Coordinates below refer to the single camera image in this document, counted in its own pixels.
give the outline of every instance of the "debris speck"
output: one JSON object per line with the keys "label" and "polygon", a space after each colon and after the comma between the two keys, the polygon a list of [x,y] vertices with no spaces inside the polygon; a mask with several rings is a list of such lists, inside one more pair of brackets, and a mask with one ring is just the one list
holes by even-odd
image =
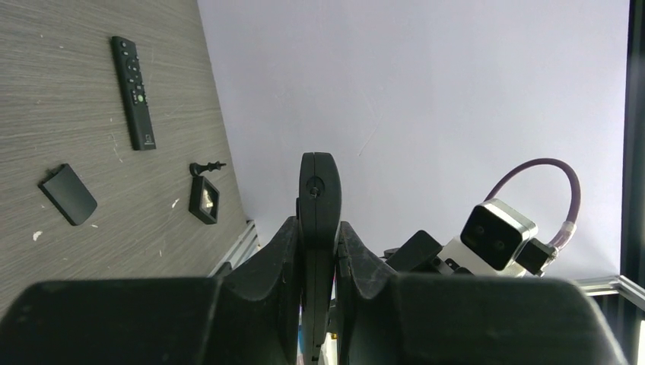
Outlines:
{"label": "debris speck", "polygon": [[183,108],[183,104],[178,106],[177,108],[173,109],[173,111],[170,112],[170,113],[164,113],[164,115],[165,116],[172,116],[177,110],[180,110],[181,108]]}
{"label": "debris speck", "polygon": [[119,144],[116,143],[116,138],[114,138],[114,134],[110,133],[110,135],[112,136],[112,140],[114,141],[114,147],[112,148],[114,150],[114,154],[116,155],[116,158],[119,159],[119,162],[123,163],[123,160],[121,159],[121,156],[119,156],[119,152],[116,151],[116,148],[119,146]]}

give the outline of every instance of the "black plastic part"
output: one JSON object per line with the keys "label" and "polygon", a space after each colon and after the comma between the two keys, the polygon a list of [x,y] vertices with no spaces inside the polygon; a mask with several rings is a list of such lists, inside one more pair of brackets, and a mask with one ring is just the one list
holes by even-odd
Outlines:
{"label": "black plastic part", "polygon": [[[0,322],[0,360],[295,365],[297,237],[290,217],[224,278],[32,286]],[[339,365],[627,364],[597,308],[567,282],[398,274],[346,222],[336,262]]]}
{"label": "black plastic part", "polygon": [[[213,206],[206,208],[203,205],[204,194],[208,196]],[[203,176],[192,178],[192,188],[190,190],[190,202],[188,210],[205,224],[216,224],[218,222],[218,209],[220,202],[220,192]]]}
{"label": "black plastic part", "polygon": [[546,246],[538,239],[532,238],[526,243],[522,252],[515,259],[515,262],[531,274],[540,275],[542,268],[555,257],[554,255],[555,248]]}
{"label": "black plastic part", "polygon": [[453,259],[446,259],[446,265],[448,265],[449,268],[451,268],[453,271],[455,271],[458,268],[461,268],[458,263],[455,262]]}
{"label": "black plastic part", "polygon": [[218,290],[209,278],[35,284],[0,322],[0,362],[201,364]]}
{"label": "black plastic part", "polygon": [[72,226],[83,224],[97,208],[97,201],[74,170],[64,163],[38,184]]}
{"label": "black plastic part", "polygon": [[439,257],[435,257],[434,259],[430,260],[430,264],[428,266],[423,267],[422,270],[416,270],[415,272],[428,272],[433,274],[451,275],[451,274],[454,274],[455,270],[458,268],[459,268],[458,265],[456,265],[456,268],[451,268],[442,259],[440,259]]}
{"label": "black plastic part", "polygon": [[297,206],[304,258],[302,329],[306,365],[318,363],[320,347],[326,338],[341,201],[334,157],[320,152],[304,154]]}
{"label": "black plastic part", "polygon": [[295,365],[302,260],[289,217],[271,242],[224,278],[205,363]]}
{"label": "black plastic part", "polygon": [[464,267],[462,267],[462,266],[459,266],[459,267],[455,270],[455,272],[453,272],[453,275],[454,275],[454,274],[473,275],[473,273],[472,273],[470,270],[468,270],[467,268],[464,268]]}
{"label": "black plastic part", "polygon": [[387,259],[386,264],[396,271],[426,271],[442,249],[431,235],[419,230]]}
{"label": "black plastic part", "polygon": [[498,271],[504,270],[525,244],[520,232],[480,205],[472,210],[460,238]]}
{"label": "black plastic part", "polygon": [[123,108],[126,110],[132,148],[137,151],[154,150],[157,148],[157,142],[152,132],[148,99],[145,95],[136,46],[131,40],[120,36],[113,36],[110,44]]}
{"label": "black plastic part", "polygon": [[385,260],[389,259],[390,257],[392,257],[392,255],[396,253],[397,250],[399,249],[386,249],[385,251],[383,251],[383,258]]}
{"label": "black plastic part", "polygon": [[223,278],[224,276],[230,274],[230,272],[233,271],[233,266],[230,264],[229,261],[226,261],[220,268],[215,272],[215,277],[218,278]]}
{"label": "black plastic part", "polygon": [[626,364],[597,308],[574,285],[396,274],[346,222],[336,308],[341,365]]}
{"label": "black plastic part", "polygon": [[[645,1],[631,0],[625,94],[621,275],[645,287]],[[617,300],[618,337],[636,363],[643,311],[625,298]]]}
{"label": "black plastic part", "polygon": [[226,164],[221,163],[220,161],[215,163],[209,162],[206,165],[200,165],[199,163],[193,162],[190,164],[189,169],[190,169],[190,174],[193,177],[197,177],[201,175],[204,171],[221,170],[221,168],[224,166],[226,166]]}

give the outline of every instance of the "gray wood grain surface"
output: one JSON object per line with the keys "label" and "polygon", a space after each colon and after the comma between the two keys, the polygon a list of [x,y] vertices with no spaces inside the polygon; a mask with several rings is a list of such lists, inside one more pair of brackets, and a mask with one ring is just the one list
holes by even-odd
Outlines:
{"label": "gray wood grain surface", "polygon": [[[196,1],[0,0],[0,29],[0,313],[35,281],[209,273],[246,222]],[[112,35],[137,45],[155,151],[131,148]],[[188,165],[216,160],[207,226]],[[61,163],[98,201],[79,227],[37,188]]]}

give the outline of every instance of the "black remote control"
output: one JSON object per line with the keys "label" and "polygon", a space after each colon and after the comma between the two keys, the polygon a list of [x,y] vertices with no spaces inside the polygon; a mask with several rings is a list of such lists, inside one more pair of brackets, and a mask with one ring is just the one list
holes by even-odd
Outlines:
{"label": "black remote control", "polygon": [[132,148],[137,151],[154,150],[157,144],[152,133],[148,100],[145,97],[136,46],[130,40],[113,36],[112,54],[116,76],[119,78],[121,87],[123,107],[126,109]]}

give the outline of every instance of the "white backdrop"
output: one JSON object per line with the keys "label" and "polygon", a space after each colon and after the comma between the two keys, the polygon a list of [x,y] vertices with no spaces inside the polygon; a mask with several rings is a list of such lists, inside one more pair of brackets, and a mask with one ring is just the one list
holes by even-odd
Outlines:
{"label": "white backdrop", "polygon": [[[628,0],[199,0],[244,208],[263,243],[294,214],[300,157],[328,151],[343,220],[375,253],[442,243],[510,169],[556,157],[583,187],[548,275],[616,275]],[[500,194],[548,241],[565,175]]]}

